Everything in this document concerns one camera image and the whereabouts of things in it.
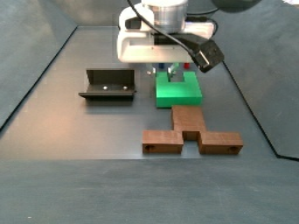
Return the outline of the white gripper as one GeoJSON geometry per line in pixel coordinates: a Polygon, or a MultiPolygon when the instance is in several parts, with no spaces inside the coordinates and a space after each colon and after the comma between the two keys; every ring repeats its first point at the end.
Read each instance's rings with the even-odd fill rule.
{"type": "MultiPolygon", "coordinates": [[[[150,62],[192,62],[182,46],[155,45],[155,29],[138,17],[138,13],[160,31],[170,34],[191,33],[206,39],[212,37],[212,22],[187,21],[187,3],[138,3],[123,9],[119,15],[116,54],[122,62],[147,63],[146,73],[155,75],[150,62]]],[[[179,63],[167,68],[168,81],[178,81],[179,63]]]]}

